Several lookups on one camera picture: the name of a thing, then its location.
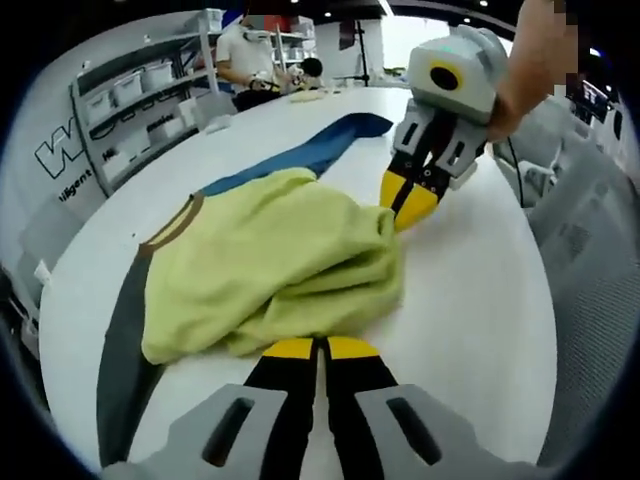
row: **white table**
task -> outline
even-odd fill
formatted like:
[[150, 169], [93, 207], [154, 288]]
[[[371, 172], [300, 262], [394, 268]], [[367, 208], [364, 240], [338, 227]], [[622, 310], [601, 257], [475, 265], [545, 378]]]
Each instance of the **white table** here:
[[[103, 336], [137, 244], [189, 193], [298, 145], [349, 112], [373, 112], [397, 122], [409, 94], [361, 88], [306, 104], [283, 99], [239, 114], [228, 130], [196, 135], [153, 162], [87, 222], [45, 288], [40, 319], [51, 412], [62, 437], [87, 465], [99, 465], [96, 384]], [[358, 140], [321, 181], [364, 204], [377, 204], [391, 138], [392, 132]], [[551, 296], [513, 192], [487, 156], [478, 163], [461, 190], [449, 192], [432, 217], [403, 234], [403, 305], [365, 338], [379, 348], [400, 383], [423, 387], [470, 420], [481, 445], [507, 460], [535, 462], [556, 382]], [[168, 368], [130, 459], [159, 450], [173, 420], [222, 385], [243, 383], [254, 364], [218, 353]], [[338, 479], [326, 398], [319, 397], [302, 478]]]

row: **green cloth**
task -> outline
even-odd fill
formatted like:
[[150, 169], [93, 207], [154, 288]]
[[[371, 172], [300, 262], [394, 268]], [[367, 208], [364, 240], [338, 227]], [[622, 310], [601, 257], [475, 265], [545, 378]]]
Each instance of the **green cloth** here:
[[160, 364], [218, 342], [245, 355], [353, 334], [397, 305], [402, 265], [391, 210], [360, 206], [304, 168], [273, 173], [204, 199], [153, 254], [142, 352]]

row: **white storage bin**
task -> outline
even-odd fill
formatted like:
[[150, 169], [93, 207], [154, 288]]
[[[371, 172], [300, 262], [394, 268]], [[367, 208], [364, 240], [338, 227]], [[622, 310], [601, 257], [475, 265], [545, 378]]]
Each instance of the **white storage bin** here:
[[145, 92], [150, 92], [173, 82], [172, 62], [147, 67], [142, 77]]
[[300, 23], [294, 23], [293, 25], [291, 25], [291, 31], [293, 33], [298, 33], [300, 35], [303, 35], [304, 37], [307, 37], [309, 39], [314, 38], [316, 33], [313, 27], [313, 23], [306, 22], [306, 21], [300, 22]]
[[198, 102], [195, 98], [190, 98], [178, 104], [178, 115], [182, 117], [186, 127], [193, 127], [198, 119]]
[[131, 159], [148, 150], [150, 146], [149, 132], [145, 127], [134, 131], [125, 140], [118, 143], [116, 152], [126, 154]]
[[207, 8], [207, 21], [210, 32], [219, 32], [222, 30], [222, 16], [224, 12], [215, 8]]
[[287, 52], [287, 60], [292, 62], [301, 62], [304, 60], [304, 49], [290, 48]]
[[109, 90], [100, 92], [87, 102], [87, 118], [89, 123], [95, 123], [111, 113], [113, 104]]
[[113, 95], [118, 106], [134, 102], [142, 95], [141, 72], [135, 72], [118, 80], [113, 86]]
[[168, 122], [165, 122], [160, 126], [160, 131], [167, 139], [175, 137], [180, 132], [182, 132], [182, 130], [184, 130], [184, 122], [182, 121], [182, 117], [169, 120]]

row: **brown trim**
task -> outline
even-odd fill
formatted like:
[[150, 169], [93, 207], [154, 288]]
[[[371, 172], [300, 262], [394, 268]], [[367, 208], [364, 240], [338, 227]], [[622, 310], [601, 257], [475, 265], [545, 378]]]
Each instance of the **brown trim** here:
[[[168, 245], [176, 238], [178, 238], [191, 222], [196, 218], [200, 210], [202, 209], [202, 205], [204, 204], [204, 195], [200, 192], [191, 195], [187, 203], [180, 209], [178, 213], [176, 213], [171, 220], [169, 220], [164, 227], [162, 227], [158, 233], [156, 233], [153, 237], [151, 237], [148, 241], [141, 243], [138, 247], [138, 256], [147, 256], [151, 255], [156, 250]], [[173, 226], [173, 223], [180, 218], [187, 210], [187, 216], [184, 217], [182, 222], [173, 227], [173, 230], [167, 234], [166, 237], [161, 239], [160, 241], [154, 243], [154, 240], [161, 236], [164, 232], [166, 232], [169, 228]]]

